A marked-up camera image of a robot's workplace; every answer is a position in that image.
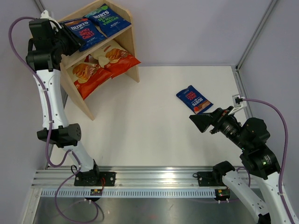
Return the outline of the Burts spicy sweet chilli bag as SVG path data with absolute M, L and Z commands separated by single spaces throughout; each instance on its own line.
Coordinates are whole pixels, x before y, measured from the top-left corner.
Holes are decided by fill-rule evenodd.
M 106 40 L 106 37 L 95 27 L 88 19 L 83 18 L 78 24 L 65 24 L 70 31 L 85 41 L 85 45 L 79 49 L 79 52 L 85 51 L 92 46 Z

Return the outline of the Burts sea salt vinegar bag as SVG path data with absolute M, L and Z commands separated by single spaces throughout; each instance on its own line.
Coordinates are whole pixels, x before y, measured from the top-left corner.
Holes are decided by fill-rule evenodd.
M 103 4 L 84 17 L 97 25 L 107 37 L 111 37 L 131 25 L 107 4 Z

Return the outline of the cassava chips bag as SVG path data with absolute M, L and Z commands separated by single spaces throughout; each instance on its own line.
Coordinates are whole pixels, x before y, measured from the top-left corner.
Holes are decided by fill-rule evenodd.
M 69 67 L 67 72 L 83 100 L 112 77 L 91 55 Z
M 115 40 L 111 40 L 101 46 L 92 52 L 91 56 L 98 60 L 102 68 L 112 73 L 112 79 L 141 63 Z

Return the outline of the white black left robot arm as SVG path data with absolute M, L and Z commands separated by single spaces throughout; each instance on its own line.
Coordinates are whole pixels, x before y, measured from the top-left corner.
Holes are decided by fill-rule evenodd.
M 102 184 L 98 165 L 82 145 L 80 125 L 68 122 L 60 89 L 62 55 L 72 55 L 84 42 L 53 19 L 34 19 L 29 22 L 29 29 L 32 38 L 26 63 L 34 71 L 43 110 L 43 128 L 37 137 L 47 145 L 63 149 L 72 158 L 78 169 L 75 186 Z

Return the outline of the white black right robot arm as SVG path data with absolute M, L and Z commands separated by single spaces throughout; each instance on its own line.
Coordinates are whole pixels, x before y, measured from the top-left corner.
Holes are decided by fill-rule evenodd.
M 283 171 L 282 165 L 266 145 L 270 133 L 265 122 L 262 119 L 249 118 L 241 125 L 232 113 L 233 110 L 232 106 L 227 109 L 218 108 L 210 113 L 191 115 L 189 118 L 201 133 L 212 126 L 211 134 L 220 132 L 241 149 L 241 162 L 254 178 L 263 198 L 258 197 L 243 182 L 228 161 L 213 166 L 213 182 L 231 189 L 257 224 L 297 224 L 299 218 L 279 180 Z

